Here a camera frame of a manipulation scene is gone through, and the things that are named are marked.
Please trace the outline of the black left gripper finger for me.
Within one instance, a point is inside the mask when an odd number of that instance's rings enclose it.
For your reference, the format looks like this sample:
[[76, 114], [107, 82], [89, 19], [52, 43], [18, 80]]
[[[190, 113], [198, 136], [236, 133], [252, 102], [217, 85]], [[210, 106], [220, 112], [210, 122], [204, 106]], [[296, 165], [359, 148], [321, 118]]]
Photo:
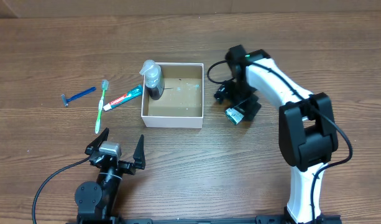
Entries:
[[134, 167], [136, 169], [145, 169], [144, 135], [141, 134], [133, 154]]
[[100, 146], [104, 141], [108, 140], [109, 128], [105, 128], [104, 131], [91, 143], [89, 143], [85, 149], [86, 155], [92, 155], [94, 151], [99, 151]]

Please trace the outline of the green white soap box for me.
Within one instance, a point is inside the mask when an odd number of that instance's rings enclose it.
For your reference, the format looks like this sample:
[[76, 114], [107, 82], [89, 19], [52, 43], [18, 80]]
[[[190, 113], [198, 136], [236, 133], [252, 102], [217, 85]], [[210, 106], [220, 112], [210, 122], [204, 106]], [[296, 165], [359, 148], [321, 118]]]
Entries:
[[235, 125], [239, 124], [242, 121], [242, 119], [244, 118], [244, 115], [242, 113], [238, 112], [234, 108], [228, 108], [225, 111], [225, 115], [228, 118], [228, 120], [230, 120]]

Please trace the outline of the blue disposable razor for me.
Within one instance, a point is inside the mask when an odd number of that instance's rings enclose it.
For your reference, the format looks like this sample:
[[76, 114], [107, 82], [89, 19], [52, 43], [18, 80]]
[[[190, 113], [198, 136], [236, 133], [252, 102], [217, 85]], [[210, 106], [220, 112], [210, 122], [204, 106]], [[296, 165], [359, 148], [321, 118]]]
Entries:
[[96, 87], [93, 86], [93, 87], [91, 87], [91, 88], [89, 88], [89, 89], [87, 89], [85, 91], [82, 91], [80, 93], [77, 93], [77, 94], [73, 95], [70, 98], [67, 98], [64, 94], [62, 94], [61, 95], [61, 99], [62, 99], [63, 105], [65, 107], [68, 107], [69, 102], [77, 100], [77, 99], [81, 98], [82, 96], [85, 96], [87, 94], [90, 94], [90, 93], [94, 92], [95, 90], [96, 90]]

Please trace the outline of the green white toothbrush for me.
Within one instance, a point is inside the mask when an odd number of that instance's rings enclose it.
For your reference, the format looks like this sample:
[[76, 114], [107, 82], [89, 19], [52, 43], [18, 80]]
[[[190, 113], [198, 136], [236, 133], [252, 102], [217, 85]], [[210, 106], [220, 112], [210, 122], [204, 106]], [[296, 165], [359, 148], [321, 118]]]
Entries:
[[102, 95], [101, 95], [101, 98], [100, 98], [99, 103], [98, 103], [98, 116], [96, 118], [96, 123], [95, 123], [95, 127], [94, 127], [94, 133], [95, 134], [98, 134], [99, 130], [100, 130], [101, 113], [102, 113], [103, 106], [104, 106], [104, 96], [105, 96], [105, 92], [108, 90], [108, 88], [109, 88], [109, 81], [103, 80], [101, 83]]

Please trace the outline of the Colgate toothpaste tube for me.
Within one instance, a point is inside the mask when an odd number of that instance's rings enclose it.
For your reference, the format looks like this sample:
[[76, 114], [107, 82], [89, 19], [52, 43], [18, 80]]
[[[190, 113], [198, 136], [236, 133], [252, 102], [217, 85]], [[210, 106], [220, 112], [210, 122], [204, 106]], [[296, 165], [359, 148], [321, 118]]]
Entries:
[[138, 96], [141, 96], [143, 94], [143, 88], [141, 85], [137, 85], [132, 90], [128, 91], [126, 94], [120, 96], [119, 98], [109, 102], [108, 104], [103, 106], [103, 110], [109, 111], [111, 109], [114, 109], [128, 101], [131, 101], [134, 98], [137, 98]]

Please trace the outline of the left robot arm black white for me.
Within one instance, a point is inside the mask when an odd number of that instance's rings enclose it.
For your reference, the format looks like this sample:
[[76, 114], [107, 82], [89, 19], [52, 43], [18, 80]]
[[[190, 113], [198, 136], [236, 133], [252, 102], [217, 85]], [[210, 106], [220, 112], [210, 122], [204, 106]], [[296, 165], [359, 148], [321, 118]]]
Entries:
[[108, 141], [108, 135], [106, 128], [86, 147], [90, 165], [98, 168], [99, 174], [95, 181], [84, 182], [76, 189], [77, 223], [124, 223], [112, 212], [122, 176], [145, 169], [144, 135], [139, 138], [133, 162], [121, 160], [120, 144]]

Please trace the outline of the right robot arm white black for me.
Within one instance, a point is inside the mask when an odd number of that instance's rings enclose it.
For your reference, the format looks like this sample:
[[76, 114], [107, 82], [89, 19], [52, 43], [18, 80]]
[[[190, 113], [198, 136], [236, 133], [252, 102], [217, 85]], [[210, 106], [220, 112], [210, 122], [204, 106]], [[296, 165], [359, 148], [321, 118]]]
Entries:
[[248, 53], [242, 45], [225, 55], [232, 73], [219, 82], [214, 97], [229, 100], [225, 111], [234, 124], [251, 121], [261, 105], [255, 92], [278, 110], [278, 145], [290, 166], [290, 198], [281, 215], [258, 215], [249, 223], [341, 223], [339, 215], [325, 215], [319, 208], [325, 170], [338, 149], [338, 128], [325, 93], [314, 94], [296, 84], [264, 50]]

